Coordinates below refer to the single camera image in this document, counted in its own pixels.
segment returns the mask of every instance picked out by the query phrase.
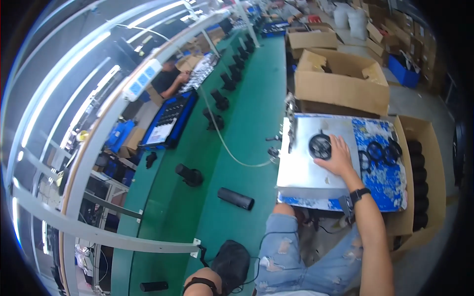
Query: worker's hand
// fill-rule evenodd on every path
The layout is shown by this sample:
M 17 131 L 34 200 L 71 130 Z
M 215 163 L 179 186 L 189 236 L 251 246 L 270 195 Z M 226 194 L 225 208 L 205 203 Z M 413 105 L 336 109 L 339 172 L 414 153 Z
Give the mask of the worker's hand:
M 189 74 L 186 73 L 181 73 L 176 77 L 176 80 L 178 80 L 181 83 L 186 83 L 189 80 Z
M 344 139 L 341 136 L 337 138 L 335 135 L 329 135 L 329 138 L 331 139 L 331 158 L 328 161 L 316 158 L 314 163 L 338 176 L 353 171 L 351 153 Z

